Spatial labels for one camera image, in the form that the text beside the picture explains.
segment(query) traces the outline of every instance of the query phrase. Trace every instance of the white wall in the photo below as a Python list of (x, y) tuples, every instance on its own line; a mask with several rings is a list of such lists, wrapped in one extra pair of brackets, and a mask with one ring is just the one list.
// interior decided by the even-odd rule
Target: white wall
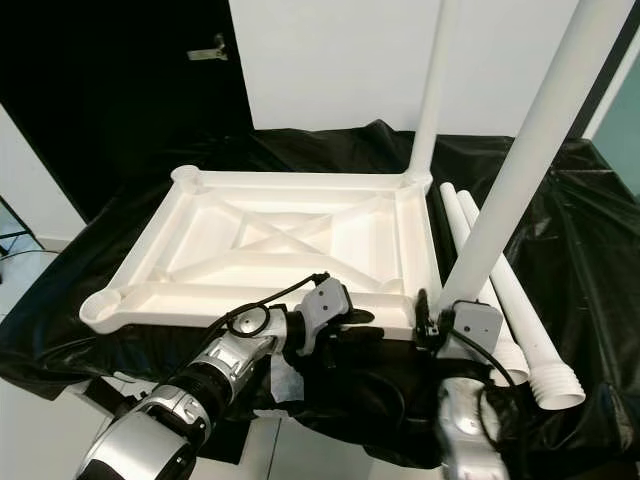
[(64, 247), (85, 226), (1, 105), (0, 195), (46, 248)]
[[(414, 130), (437, 0), (230, 0), (256, 128)], [(577, 0), (461, 0), (439, 133), (515, 135)]]

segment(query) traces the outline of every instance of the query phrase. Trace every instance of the white pole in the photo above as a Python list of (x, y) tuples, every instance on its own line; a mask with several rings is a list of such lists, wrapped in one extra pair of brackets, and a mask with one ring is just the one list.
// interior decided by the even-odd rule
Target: white pole
[(442, 87), (447, 70), (447, 55), (456, 30), (458, 3), (459, 0), (440, 0), (436, 32), (429, 58), (429, 70), (422, 95), (420, 120), (413, 139), (409, 168), (406, 171), (412, 179), (424, 178), (431, 167), (442, 100)]
[[(458, 192), (458, 199), (469, 225), (473, 226), (478, 207), (465, 190)], [(558, 355), (518, 277), (502, 254), (491, 271), (491, 280), (531, 368), (529, 383), (538, 405), (545, 410), (561, 410), (582, 403), (585, 394), (578, 378)]]
[[(442, 195), (444, 209), (447, 214), (447, 220), (449, 221), (449, 228), (453, 235), (453, 243), (456, 246), (456, 251), (460, 252), (464, 246), (464, 242), (469, 236), (469, 224), (462, 212), (462, 207), (460, 206), (460, 202), (458, 202), (458, 197), (456, 196), (456, 191), (453, 188), (453, 185), (450, 183), (443, 183), (440, 185), (440, 193)], [(496, 297), (493, 287), (491, 286), (491, 282), (488, 279), (478, 294), (478, 301), (491, 305), (502, 313), (500, 302), (498, 302), (498, 298)], [(498, 336), (496, 348), (492, 353), (496, 360), (498, 360), (507, 372), (509, 372), (509, 375), (516, 385), (525, 383), (529, 379), (529, 367), (527, 366), (527, 361), (524, 359), (524, 355), (522, 354), (520, 347), (513, 341), (513, 337), (509, 331), (509, 326), (504, 319), (502, 320), (502, 325), (500, 327), (500, 334)], [(499, 387), (506, 387), (509, 385), (507, 380), (498, 370), (493, 369), (490, 375)]]
[(581, 0), (433, 314), (474, 300), (551, 164), (633, 0)]

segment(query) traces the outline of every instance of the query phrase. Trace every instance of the black fabric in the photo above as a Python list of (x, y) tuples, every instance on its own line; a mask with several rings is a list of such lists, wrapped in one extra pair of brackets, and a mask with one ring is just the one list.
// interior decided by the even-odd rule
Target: black fabric
[[(511, 141), (439, 137), (435, 185), (451, 181), (482, 204)], [(342, 131), (205, 136), (156, 155), (2, 322), (0, 375), (53, 399), (70, 383), (114, 371), (162, 380), (192, 351), (197, 329), (127, 326), (98, 336), (77, 313), (124, 259), (167, 192), (172, 168), (398, 173), (408, 164), (411, 142), (411, 133), (378, 121)], [(437, 189), (427, 203), (445, 279), (455, 250)], [(579, 407), (545, 412), (522, 389), (535, 478), (563, 478), (611, 459), (640, 460), (639, 248), (640, 209), (632, 195), (588, 141), (565, 142), (506, 249), (560, 355), (587, 392)], [(365, 329), (326, 339), (311, 358), (292, 362), (305, 373), (304, 404), (275, 405), (262, 369), (228, 418), (250, 418), (255, 407), (286, 408), (305, 425), (363, 444), (381, 458), (411, 466), (439, 463), (433, 422), (442, 369), (410, 344), (381, 341)]]

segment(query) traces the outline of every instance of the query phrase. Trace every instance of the black plastic sheet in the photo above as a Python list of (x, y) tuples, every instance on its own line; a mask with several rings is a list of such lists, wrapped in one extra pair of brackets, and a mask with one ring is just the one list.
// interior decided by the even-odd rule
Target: black plastic sheet
[[(201, 135), (156, 155), (145, 175), (123, 186), (4, 319), (0, 376), (54, 399), (68, 384), (116, 371), (162, 380), (192, 351), (198, 329), (127, 326), (99, 336), (78, 318), (81, 303), (106, 285), (162, 201), (172, 168), (399, 173), (408, 164), (412, 136), (378, 121), (341, 131)], [(481, 204), (511, 141), (439, 137), (434, 184), (450, 181)], [(444, 280), (455, 250), (435, 189), (427, 203)], [(579, 407), (545, 412), (522, 389), (532, 473), (563, 478), (611, 459), (640, 460), (640, 208), (588, 141), (562, 146), (505, 253), (587, 392)], [(408, 343), (366, 335), (353, 340), (330, 347), (341, 368), (327, 368), (317, 356), (297, 364), (305, 372), (306, 401), (278, 408), (318, 431), (363, 444), (374, 456), (437, 465), (438, 368)], [(264, 372), (230, 417), (276, 406)]]

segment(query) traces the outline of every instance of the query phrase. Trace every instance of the white tray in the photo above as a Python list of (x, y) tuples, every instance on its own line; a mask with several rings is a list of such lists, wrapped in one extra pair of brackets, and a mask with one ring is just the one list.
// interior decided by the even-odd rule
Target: white tray
[[(205, 172), (186, 165), (122, 265), (80, 318), (204, 327), (311, 273), (328, 271), (385, 337), (407, 340), (420, 288), (440, 293), (424, 200), (405, 175)], [(293, 308), (304, 293), (282, 302)]]

